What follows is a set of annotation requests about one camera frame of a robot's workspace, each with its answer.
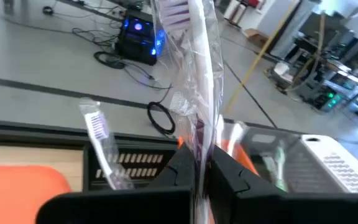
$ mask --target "white toothbrush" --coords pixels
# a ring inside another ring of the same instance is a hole
[[[204,194],[204,176],[208,159],[213,150],[214,133],[214,82],[211,53],[209,51],[208,33],[205,24],[204,6],[202,0],[159,0],[160,18],[167,35],[172,38],[182,36],[180,31],[190,36],[189,47],[192,54],[184,52],[187,60],[193,58],[198,105],[197,122],[195,124],[195,144],[193,153],[198,166],[198,193]],[[200,213],[208,216],[208,209],[198,207]]]
[[[284,179],[284,164],[285,164],[285,152],[284,143],[280,141],[280,145],[276,149],[275,161],[277,164],[277,176],[276,176],[276,187],[288,191],[287,184]]]
[[[84,114],[88,136],[96,152],[100,167],[107,182],[113,190],[133,188],[128,176],[124,175],[123,167],[108,158],[118,154],[116,145],[111,142],[110,131],[102,112]]]

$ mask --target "yellow pole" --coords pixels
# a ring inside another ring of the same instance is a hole
[[[270,37],[266,41],[265,45],[262,47],[262,50],[259,52],[258,57],[254,60],[254,62],[251,65],[251,67],[248,69],[248,71],[244,75],[244,78],[241,80],[241,83],[238,85],[237,89],[235,90],[233,95],[230,97],[229,103],[225,106],[223,114],[228,113],[230,111],[230,109],[232,108],[232,104],[237,99],[238,94],[240,93],[240,90],[241,90],[242,86],[248,81],[248,78],[249,78],[250,74],[252,73],[252,71],[254,71],[256,65],[258,64],[259,60],[262,58],[263,54],[266,52],[266,50],[269,47],[269,45],[272,43],[274,37],[278,34],[278,31],[281,29],[281,27],[284,26],[285,21],[287,21],[287,19],[290,16],[292,10],[294,10],[294,8],[295,8],[296,2],[298,2],[298,1],[293,0],[293,3],[291,4],[291,6],[288,9],[287,13],[282,17],[282,19],[281,19],[279,25],[277,26],[276,30],[273,32],[272,35],[270,35]]]

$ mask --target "floor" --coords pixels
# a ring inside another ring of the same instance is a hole
[[[95,5],[99,4],[98,0],[94,1]],[[90,97],[101,102],[113,131],[161,136],[152,127],[145,109],[150,101],[160,100],[165,91],[141,86],[123,70],[101,65],[93,58],[99,48],[79,37],[4,21],[1,19],[4,16],[1,3],[0,121],[85,128],[78,103],[79,98]],[[53,0],[16,1],[14,14],[9,18],[22,24],[67,32],[74,27],[111,34],[117,32],[106,25],[109,21],[102,17],[51,17],[41,13],[43,6],[54,3]],[[63,3],[55,6],[55,12],[79,17],[88,15]],[[223,102],[226,105],[259,48],[222,19],[219,28],[225,68]],[[169,86],[170,80],[175,78],[175,74],[167,72],[161,63],[153,67],[137,64],[152,74],[160,86]],[[224,114],[226,120],[328,135],[343,143],[358,158],[358,119],[347,111],[318,114],[310,106],[280,94],[263,74],[272,65],[265,59],[259,62],[241,88],[234,106]],[[132,72],[142,79],[141,75]],[[169,92],[163,105],[169,106],[173,92]],[[153,113],[157,122],[168,126],[169,122],[161,112]]]

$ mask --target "clear plastic bag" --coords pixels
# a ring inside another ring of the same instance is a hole
[[[114,162],[113,158],[119,155],[118,148],[99,105],[100,102],[89,98],[81,99],[79,105],[99,165],[113,190],[133,189],[133,183],[122,165]]]
[[[183,6],[184,10],[172,12],[169,8],[172,4]],[[178,135],[195,155],[198,169],[196,189],[203,198],[206,196],[205,172],[213,153],[223,98],[224,67],[214,2],[152,0],[151,6],[157,56],[163,58],[167,73],[175,74],[170,111],[175,112]],[[190,18],[168,26],[167,14],[188,14]],[[197,222],[208,216],[205,201],[200,199],[197,202]]]

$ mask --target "wooden surface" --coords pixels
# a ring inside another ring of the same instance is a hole
[[[0,146],[0,166],[48,166],[66,178],[72,191],[82,190],[83,151]]]

